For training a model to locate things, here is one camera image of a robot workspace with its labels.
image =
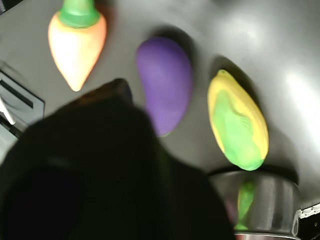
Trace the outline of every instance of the orange play dough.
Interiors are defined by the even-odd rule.
[[[78,92],[94,68],[104,47],[107,22],[99,21],[87,28],[72,28],[61,23],[56,13],[48,28],[48,39],[54,62],[69,84]]]

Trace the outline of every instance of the dark gray surface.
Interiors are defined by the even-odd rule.
[[[48,24],[61,5],[61,0],[24,0],[0,17],[0,60],[45,100],[46,115],[114,78],[128,80],[142,107],[136,49],[157,28],[177,26],[195,46],[195,84],[184,120],[161,139],[166,148],[207,172],[230,166],[210,128],[207,90],[213,72],[233,62],[252,80],[268,124],[265,163],[297,171],[304,207],[320,202],[319,1],[114,1],[105,48],[80,92],[68,87],[48,46]]]

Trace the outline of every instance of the orange and green dough shape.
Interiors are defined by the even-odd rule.
[[[226,158],[247,171],[259,168],[269,150],[265,118],[225,70],[219,70],[210,83],[208,110],[215,140]]]
[[[105,45],[107,22],[94,0],[64,0],[52,17],[48,40],[53,60],[70,88],[83,87]]]

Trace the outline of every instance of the yellow and green dough shape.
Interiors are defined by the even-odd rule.
[[[240,168],[259,168],[269,150],[265,118],[248,93],[225,70],[219,70],[208,90],[209,119],[226,158]]]

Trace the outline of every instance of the stainless steel bowl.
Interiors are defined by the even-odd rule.
[[[288,237],[281,235],[270,235],[270,234],[236,234],[236,240],[300,240],[297,237]]]
[[[263,171],[234,171],[209,177],[236,233],[296,237],[301,209],[296,184]]]

